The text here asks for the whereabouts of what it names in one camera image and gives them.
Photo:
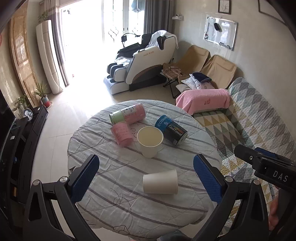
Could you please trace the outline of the person's right hand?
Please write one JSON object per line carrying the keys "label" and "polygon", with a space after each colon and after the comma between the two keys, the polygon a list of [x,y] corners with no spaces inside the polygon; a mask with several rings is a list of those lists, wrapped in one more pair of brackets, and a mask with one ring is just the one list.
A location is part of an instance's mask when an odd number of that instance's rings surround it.
{"label": "person's right hand", "polygon": [[274,198],[274,200],[271,202],[271,205],[270,205],[270,212],[268,217],[270,231],[274,230],[274,228],[279,222],[277,211],[278,211],[278,196]]}

